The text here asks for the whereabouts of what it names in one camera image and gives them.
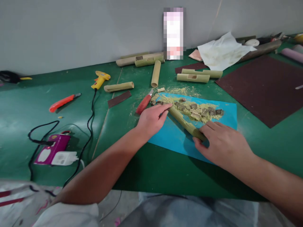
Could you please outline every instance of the sandpaper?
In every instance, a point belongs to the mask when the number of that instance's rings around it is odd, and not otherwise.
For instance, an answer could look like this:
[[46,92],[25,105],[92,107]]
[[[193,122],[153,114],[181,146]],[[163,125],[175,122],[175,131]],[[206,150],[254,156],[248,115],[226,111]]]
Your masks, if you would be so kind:
[[128,99],[130,96],[132,96],[132,94],[130,93],[130,91],[124,92],[123,94],[112,98],[110,100],[107,101],[108,104],[108,108],[112,108],[113,106],[123,102],[124,100]]
[[303,106],[303,68],[268,55],[244,65],[216,83],[269,128]]
[[206,66],[203,62],[198,62],[198,63],[195,63],[195,64],[191,64],[191,65],[181,66],[181,67],[175,68],[175,72],[176,72],[177,74],[178,74],[178,73],[181,73],[183,68],[184,68],[184,69],[194,69],[194,70],[198,70],[198,69],[207,68],[207,66]]

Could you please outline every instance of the blurred label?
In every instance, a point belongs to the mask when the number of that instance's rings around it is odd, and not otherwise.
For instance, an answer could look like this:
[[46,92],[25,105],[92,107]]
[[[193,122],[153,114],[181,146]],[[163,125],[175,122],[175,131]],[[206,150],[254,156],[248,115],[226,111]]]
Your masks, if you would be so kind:
[[186,8],[164,8],[164,59],[183,59],[183,32]]

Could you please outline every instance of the orange utility knife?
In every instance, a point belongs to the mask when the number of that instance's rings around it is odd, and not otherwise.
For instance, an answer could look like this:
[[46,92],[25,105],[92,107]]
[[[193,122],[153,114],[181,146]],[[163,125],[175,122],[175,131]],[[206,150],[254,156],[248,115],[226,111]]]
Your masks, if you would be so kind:
[[152,98],[153,92],[154,92],[154,89],[152,89],[152,90],[150,91],[150,93],[148,93],[148,95],[145,96],[145,98],[140,102],[140,104],[139,104],[139,106],[138,106],[138,108],[137,108],[137,110],[136,110],[136,113],[137,113],[137,114],[141,115],[141,113],[143,112],[143,110],[145,110],[145,108],[147,107],[149,101],[150,101],[151,98]]
[[75,94],[75,95],[71,95],[68,96],[64,99],[61,99],[60,101],[54,103],[53,105],[50,106],[50,112],[54,113],[56,111],[56,109],[58,109],[59,107],[63,106],[64,104],[74,100],[75,98],[79,97],[81,95],[81,93]]

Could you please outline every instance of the white plug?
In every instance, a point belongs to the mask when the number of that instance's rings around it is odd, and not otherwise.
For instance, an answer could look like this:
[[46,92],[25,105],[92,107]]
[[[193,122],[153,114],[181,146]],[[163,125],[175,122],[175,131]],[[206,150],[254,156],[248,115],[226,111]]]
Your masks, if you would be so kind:
[[79,160],[76,151],[59,151],[51,161],[54,166],[69,166],[74,161]]

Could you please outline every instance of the hand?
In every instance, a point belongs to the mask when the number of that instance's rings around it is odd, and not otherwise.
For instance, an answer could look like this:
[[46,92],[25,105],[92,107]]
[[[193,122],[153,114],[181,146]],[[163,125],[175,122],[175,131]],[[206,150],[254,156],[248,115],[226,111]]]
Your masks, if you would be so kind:
[[173,104],[171,103],[164,105],[158,104],[153,107],[145,109],[142,112],[138,125],[135,128],[140,133],[145,134],[147,140],[149,140],[162,128],[168,113],[167,109],[172,107],[172,105]]
[[200,132],[207,137],[210,145],[206,148],[194,137],[197,150],[209,161],[229,172],[236,165],[245,165],[247,160],[255,156],[241,133],[220,122],[208,121],[200,128]]

